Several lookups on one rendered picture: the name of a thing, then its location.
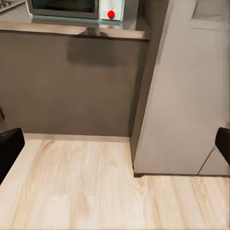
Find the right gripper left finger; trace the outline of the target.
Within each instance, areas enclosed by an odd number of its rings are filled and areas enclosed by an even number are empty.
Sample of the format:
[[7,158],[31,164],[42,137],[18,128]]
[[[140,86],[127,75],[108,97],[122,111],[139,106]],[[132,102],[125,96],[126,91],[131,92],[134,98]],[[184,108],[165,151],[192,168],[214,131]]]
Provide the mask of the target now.
[[0,185],[24,146],[25,141],[21,128],[0,133]]

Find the microwave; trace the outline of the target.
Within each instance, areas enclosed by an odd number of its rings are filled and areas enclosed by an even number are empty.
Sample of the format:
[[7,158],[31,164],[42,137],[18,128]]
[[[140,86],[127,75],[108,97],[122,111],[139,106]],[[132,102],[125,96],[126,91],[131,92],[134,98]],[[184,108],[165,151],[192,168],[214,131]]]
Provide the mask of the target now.
[[120,23],[125,0],[26,0],[28,14],[39,17]]

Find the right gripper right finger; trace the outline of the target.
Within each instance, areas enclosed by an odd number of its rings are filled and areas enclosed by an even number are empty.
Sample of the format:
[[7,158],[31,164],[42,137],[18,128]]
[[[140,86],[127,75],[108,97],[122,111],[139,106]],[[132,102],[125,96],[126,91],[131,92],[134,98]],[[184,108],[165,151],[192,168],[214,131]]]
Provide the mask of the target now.
[[215,138],[215,145],[230,165],[230,129],[219,128]]

